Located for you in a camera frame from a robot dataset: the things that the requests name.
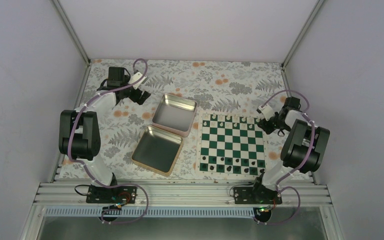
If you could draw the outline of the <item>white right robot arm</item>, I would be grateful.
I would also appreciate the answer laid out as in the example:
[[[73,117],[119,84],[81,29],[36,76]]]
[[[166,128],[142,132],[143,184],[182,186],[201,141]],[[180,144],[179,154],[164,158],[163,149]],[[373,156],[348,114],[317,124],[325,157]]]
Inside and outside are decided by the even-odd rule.
[[[274,111],[266,103],[259,106],[257,112],[262,115],[257,126],[264,133],[288,133],[280,153],[280,162],[263,173],[261,184],[250,191],[252,200],[262,204],[269,199],[270,190],[280,190],[281,182],[297,173],[315,172],[320,168],[331,132],[317,125],[301,110],[301,100],[297,97],[287,97],[279,111]]]

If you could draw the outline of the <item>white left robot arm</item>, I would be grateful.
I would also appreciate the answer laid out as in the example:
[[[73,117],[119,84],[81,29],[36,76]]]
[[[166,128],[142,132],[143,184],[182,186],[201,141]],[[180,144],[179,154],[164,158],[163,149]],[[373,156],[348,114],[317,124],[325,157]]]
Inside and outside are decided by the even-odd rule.
[[[143,104],[151,95],[140,90],[147,77],[138,70],[133,74],[124,67],[110,67],[93,97],[73,110],[60,114],[58,149],[73,163],[81,164],[92,185],[101,187],[99,196],[111,203],[119,197],[119,188],[113,172],[100,157],[101,135],[99,118],[121,100],[129,98]]]

